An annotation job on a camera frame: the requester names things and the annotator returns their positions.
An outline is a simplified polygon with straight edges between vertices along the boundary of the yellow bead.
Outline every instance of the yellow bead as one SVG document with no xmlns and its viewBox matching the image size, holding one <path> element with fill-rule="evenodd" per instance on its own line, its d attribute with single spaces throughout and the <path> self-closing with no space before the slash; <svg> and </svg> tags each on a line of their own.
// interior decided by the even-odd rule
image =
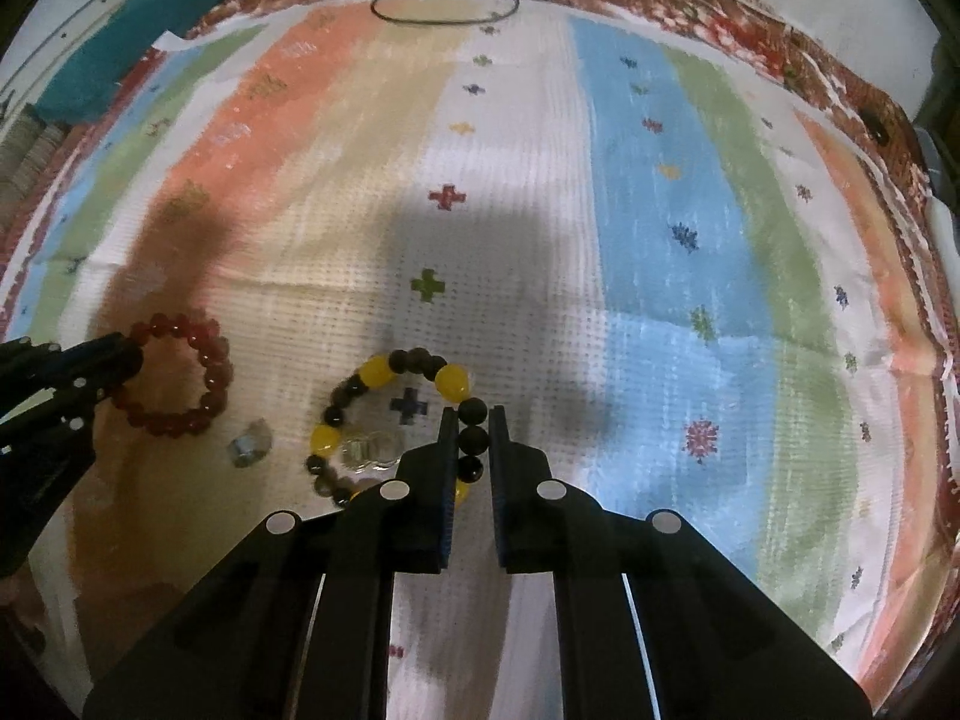
<svg viewBox="0 0 960 720">
<path fill-rule="evenodd" d="M 453 507 L 456 508 L 467 500 L 467 495 L 470 495 L 470 485 L 458 479 L 456 488 L 453 490 Z"/>
<path fill-rule="evenodd" d="M 434 380 L 437 391 L 450 403 L 461 403 L 470 396 L 467 370 L 459 365 L 444 365 Z"/>
<path fill-rule="evenodd" d="M 310 452 L 322 458 L 328 458 L 330 453 L 340 446 L 340 431 L 329 425 L 318 424 L 310 435 Z"/>
<path fill-rule="evenodd" d="M 387 362 L 387 356 L 385 354 L 378 354 L 376 357 L 371 357 L 370 360 L 360 365 L 358 372 L 360 373 L 360 381 L 370 389 L 376 389 L 378 386 L 390 384 L 392 380 L 397 378 L 397 375 L 390 370 L 390 364 Z"/>
</svg>

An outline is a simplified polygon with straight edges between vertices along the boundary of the green stripe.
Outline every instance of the green stripe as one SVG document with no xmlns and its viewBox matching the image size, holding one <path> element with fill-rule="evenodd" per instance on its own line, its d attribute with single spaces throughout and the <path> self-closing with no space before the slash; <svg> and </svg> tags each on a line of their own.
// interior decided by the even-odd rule
<svg viewBox="0 0 960 720">
<path fill-rule="evenodd" d="M 754 117 L 726 74 L 697 57 L 665 52 L 747 218 L 778 341 L 774 459 L 757 582 L 816 637 L 834 620 L 846 584 L 845 531 L 857 487 L 851 408 L 816 260 L 763 156 Z"/>
<path fill-rule="evenodd" d="M 253 40 L 261 29 L 262 26 L 256 26 L 234 32 L 204 47 L 176 80 L 157 95 L 142 119 L 144 124 L 133 127 L 104 157 L 93 188 L 73 215 L 61 245 L 50 259 L 30 325 L 32 338 L 56 338 L 56 324 L 77 280 L 77 274 L 67 272 L 66 264 L 88 256 L 97 247 L 120 197 L 162 140 L 147 134 L 150 122 L 161 119 L 173 122 L 193 97 L 197 83 Z"/>
</svg>

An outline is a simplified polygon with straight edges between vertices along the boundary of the yellow and black beaded bracelet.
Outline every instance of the yellow and black beaded bracelet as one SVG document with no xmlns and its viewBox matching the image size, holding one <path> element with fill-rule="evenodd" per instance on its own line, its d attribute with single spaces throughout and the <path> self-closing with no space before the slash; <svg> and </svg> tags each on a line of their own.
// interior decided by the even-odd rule
<svg viewBox="0 0 960 720">
<path fill-rule="evenodd" d="M 483 476 L 483 463 L 477 456 L 490 446 L 487 431 L 480 426 L 487 419 L 487 404 L 470 395 L 467 370 L 450 364 L 443 357 L 431 355 L 420 346 L 409 351 L 396 349 L 389 355 L 378 354 L 369 358 L 349 379 L 339 384 L 330 394 L 330 405 L 323 411 L 322 421 L 310 435 L 306 469 L 317 477 L 314 490 L 319 495 L 332 496 L 337 506 L 346 507 L 357 492 L 349 482 L 337 477 L 329 461 L 343 438 L 341 428 L 347 421 L 346 408 L 370 389 L 386 386 L 402 373 L 422 374 L 427 381 L 433 382 L 440 395 L 457 406 L 457 416 L 466 426 L 457 437 L 457 445 L 464 454 L 457 461 L 455 502 L 460 503 L 467 496 L 468 485 Z"/>
</svg>

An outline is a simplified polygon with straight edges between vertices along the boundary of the blue stripe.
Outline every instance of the blue stripe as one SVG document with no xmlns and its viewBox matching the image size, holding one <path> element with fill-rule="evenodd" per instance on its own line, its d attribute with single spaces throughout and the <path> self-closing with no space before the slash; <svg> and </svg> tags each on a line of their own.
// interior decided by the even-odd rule
<svg viewBox="0 0 960 720">
<path fill-rule="evenodd" d="M 607 422 L 590 492 L 631 517 L 676 509 L 752 576 L 776 375 L 773 322 L 744 215 L 659 46 L 586 19 L 572 19 L 572 31 L 592 105 L 607 309 Z M 695 250 L 675 238 L 681 224 L 696 232 Z M 700 307 L 717 340 L 694 332 L 691 312 Z M 717 452 L 702 463 L 685 448 L 686 426 L 699 420 L 719 431 Z"/>
<path fill-rule="evenodd" d="M 101 163 L 106 159 L 109 151 L 133 129 L 139 127 L 147 112 L 166 89 L 203 51 L 203 47 L 194 47 L 183 52 L 176 52 L 163 60 L 159 68 L 150 76 L 147 83 L 136 93 L 131 103 L 117 117 L 113 127 L 98 143 L 90 156 L 83 160 L 74 173 L 70 188 L 59 198 L 56 209 L 53 211 L 54 223 L 47 231 L 34 258 L 27 266 L 27 277 L 24 280 L 20 294 L 13 307 L 13 319 L 7 326 L 7 338 L 19 338 L 30 332 L 40 300 L 40 291 L 43 280 L 46 278 L 47 266 L 52 257 L 59 251 L 64 234 L 70 228 L 75 213 L 80 210 L 88 198 L 97 180 L 97 173 Z M 39 338 L 39 341 L 49 341 L 49 338 Z"/>
</svg>

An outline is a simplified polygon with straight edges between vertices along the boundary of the red bead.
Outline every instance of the red bead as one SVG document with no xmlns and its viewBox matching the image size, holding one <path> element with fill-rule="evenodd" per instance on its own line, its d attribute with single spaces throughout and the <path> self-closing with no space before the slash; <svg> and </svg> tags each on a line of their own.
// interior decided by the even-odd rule
<svg viewBox="0 0 960 720">
<path fill-rule="evenodd" d="M 151 330 L 150 325 L 146 322 L 133 322 L 133 327 L 130 328 L 130 337 L 134 343 L 138 346 L 147 346 L 147 341 L 150 341 Z"/>
<path fill-rule="evenodd" d="M 203 367 L 225 362 L 230 354 L 230 342 L 226 338 L 217 336 L 210 338 L 197 352 L 197 359 Z"/>
<path fill-rule="evenodd" d="M 226 360 L 230 356 L 230 342 L 223 336 L 213 336 L 206 346 L 206 352 L 215 360 Z"/>
<path fill-rule="evenodd" d="M 210 392 L 204 392 L 200 396 L 200 408 L 212 418 L 224 413 L 224 409 L 227 408 L 227 391 L 212 389 Z"/>
<path fill-rule="evenodd" d="M 197 349 L 199 351 L 209 338 L 210 334 L 206 331 L 206 327 L 204 327 L 203 324 L 191 324 L 190 330 L 186 334 L 186 343 L 190 344 L 191 349 Z"/>
<path fill-rule="evenodd" d="M 170 332 L 170 325 L 167 314 L 157 313 L 150 317 L 150 332 L 154 334 L 154 338 L 163 338 Z"/>
<path fill-rule="evenodd" d="M 203 384 L 207 389 L 227 389 L 233 381 L 233 365 L 222 362 L 219 365 L 210 365 L 203 375 Z"/>
<path fill-rule="evenodd" d="M 199 409 L 191 409 L 186 413 L 186 432 L 191 436 L 198 436 L 210 426 L 210 417 Z"/>
<path fill-rule="evenodd" d="M 162 436 L 167 432 L 167 418 L 162 413 L 150 412 L 146 415 L 146 427 L 151 436 Z"/>
<path fill-rule="evenodd" d="M 174 338 L 186 338 L 190 330 L 190 319 L 186 314 L 177 314 L 170 322 L 170 335 Z"/>
<path fill-rule="evenodd" d="M 147 423 L 147 413 L 139 403 L 131 403 L 127 407 L 127 424 L 131 427 L 143 427 Z"/>
<path fill-rule="evenodd" d="M 164 421 L 167 426 L 167 436 L 171 439 L 178 439 L 186 433 L 189 427 L 185 413 L 170 413 Z"/>
<path fill-rule="evenodd" d="M 110 393 L 110 400 L 119 410 L 126 410 L 128 405 L 131 404 L 130 391 L 122 384 L 116 386 Z"/>
</svg>

